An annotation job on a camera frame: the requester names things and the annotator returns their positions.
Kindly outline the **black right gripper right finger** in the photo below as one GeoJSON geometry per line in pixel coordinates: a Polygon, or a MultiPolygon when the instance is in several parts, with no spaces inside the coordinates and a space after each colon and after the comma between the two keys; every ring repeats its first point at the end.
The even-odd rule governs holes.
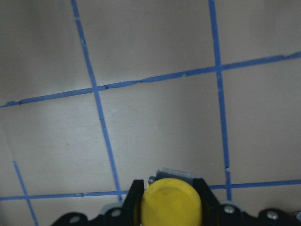
{"type": "Polygon", "coordinates": [[[218,208],[219,201],[211,191],[207,183],[202,178],[193,179],[193,188],[200,196],[202,204],[202,225],[217,226],[218,225],[218,208]]]}

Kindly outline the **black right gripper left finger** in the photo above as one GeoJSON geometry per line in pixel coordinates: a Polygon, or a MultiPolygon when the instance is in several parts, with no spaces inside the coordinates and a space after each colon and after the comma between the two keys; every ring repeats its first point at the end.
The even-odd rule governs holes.
{"type": "Polygon", "coordinates": [[[141,223],[141,201],[144,193],[144,181],[132,182],[122,205],[125,226],[139,226],[141,223]]]}

